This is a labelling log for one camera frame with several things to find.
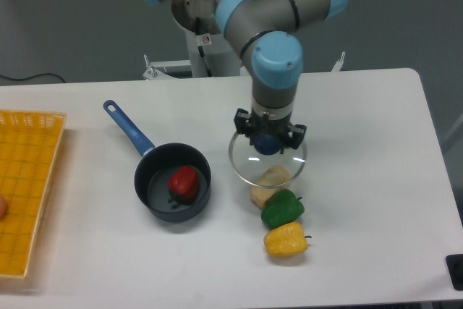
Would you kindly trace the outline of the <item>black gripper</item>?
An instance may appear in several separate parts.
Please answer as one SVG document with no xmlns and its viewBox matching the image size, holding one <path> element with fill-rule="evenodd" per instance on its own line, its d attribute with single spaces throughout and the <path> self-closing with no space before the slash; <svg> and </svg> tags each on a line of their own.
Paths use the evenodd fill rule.
<svg viewBox="0 0 463 309">
<path fill-rule="evenodd" d="M 254 145 L 254 135 L 278 135 L 281 144 L 279 153 L 286 149 L 297 150 L 305 138 L 307 127 L 291 124 L 290 111 L 286 109 L 256 109 L 251 113 L 237 109 L 234 124 L 239 135 L 244 135 L 250 145 Z"/>
</svg>

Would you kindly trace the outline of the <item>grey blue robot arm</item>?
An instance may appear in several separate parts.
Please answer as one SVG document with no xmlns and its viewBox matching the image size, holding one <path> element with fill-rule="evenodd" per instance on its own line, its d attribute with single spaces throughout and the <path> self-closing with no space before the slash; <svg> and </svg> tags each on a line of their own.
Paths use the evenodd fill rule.
<svg viewBox="0 0 463 309">
<path fill-rule="evenodd" d="M 179 25 L 197 35 L 222 35 L 250 73 L 252 108 L 237 111 L 237 132 L 263 155 L 298 148 L 306 126 L 290 121 L 303 70 L 303 50 L 294 33 L 336 16 L 349 0 L 169 1 Z"/>
</svg>

